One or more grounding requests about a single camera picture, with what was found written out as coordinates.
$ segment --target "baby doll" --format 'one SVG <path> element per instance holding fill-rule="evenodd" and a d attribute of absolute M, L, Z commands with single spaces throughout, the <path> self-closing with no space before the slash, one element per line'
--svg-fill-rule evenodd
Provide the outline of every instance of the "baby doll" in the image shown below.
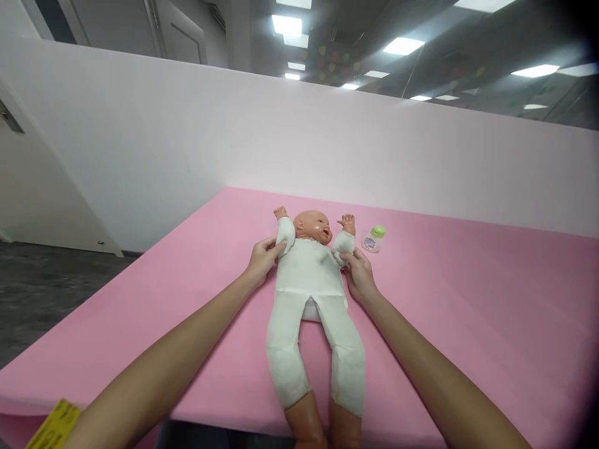
<path fill-rule="evenodd" d="M 292 222 L 284 207 L 275 210 L 276 242 L 287 247 L 279 255 L 266 353 L 276 394 L 296 439 L 310 439 L 321 426 L 304 363 L 298 348 L 302 319 L 321 321 L 332 350 L 331 432 L 343 428 L 359 440 L 364 405 L 366 356 L 362 340 L 347 308 L 340 269 L 340 253 L 353 253 L 356 227 L 353 215 L 344 215 L 333 248 L 327 217 L 319 211 L 300 213 Z"/>

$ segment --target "doll leg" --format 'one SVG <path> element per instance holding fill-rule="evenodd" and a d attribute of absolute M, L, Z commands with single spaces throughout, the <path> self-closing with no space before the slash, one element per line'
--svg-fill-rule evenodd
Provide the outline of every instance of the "doll leg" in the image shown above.
<path fill-rule="evenodd" d="M 306 295 L 275 292 L 266 354 L 276 395 L 296 438 L 295 449 L 326 449 L 323 425 L 298 348 L 301 316 L 307 300 Z"/>
<path fill-rule="evenodd" d="M 324 333 L 331 345 L 331 397 L 353 415 L 364 407 L 366 353 L 354 322 L 345 309 L 344 296 L 314 296 Z"/>
<path fill-rule="evenodd" d="M 283 408 L 292 406 L 311 390 L 298 347 L 301 316 L 308 298 L 305 294 L 276 291 L 268 322 L 268 367 Z"/>
<path fill-rule="evenodd" d="M 343 296 L 314 300 L 332 350 L 330 436 L 333 449 L 359 448 L 362 436 L 366 353 Z"/>

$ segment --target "doll head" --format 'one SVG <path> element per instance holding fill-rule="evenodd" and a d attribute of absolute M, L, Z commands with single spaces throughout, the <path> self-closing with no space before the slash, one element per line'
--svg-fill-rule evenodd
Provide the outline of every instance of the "doll head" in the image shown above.
<path fill-rule="evenodd" d="M 329 219 L 322 212 L 302 212 L 293 220 L 293 224 L 296 238 L 311 238 L 323 245 L 329 244 L 333 238 L 329 228 Z"/>

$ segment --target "baby bottle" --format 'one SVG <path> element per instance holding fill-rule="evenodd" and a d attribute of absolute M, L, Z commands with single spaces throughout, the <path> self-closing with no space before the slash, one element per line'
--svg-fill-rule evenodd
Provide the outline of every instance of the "baby bottle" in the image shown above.
<path fill-rule="evenodd" d="M 369 253 L 376 253 L 381 249 L 382 238 L 385 237 L 386 229 L 382 226 L 375 226 L 369 234 L 364 237 L 362 248 Z"/>

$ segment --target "gray floor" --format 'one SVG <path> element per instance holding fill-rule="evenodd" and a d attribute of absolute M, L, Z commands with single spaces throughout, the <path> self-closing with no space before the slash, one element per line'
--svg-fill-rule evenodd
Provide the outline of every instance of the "gray floor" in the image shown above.
<path fill-rule="evenodd" d="M 113 254 L 0 242 L 0 369 L 133 262 Z"/>

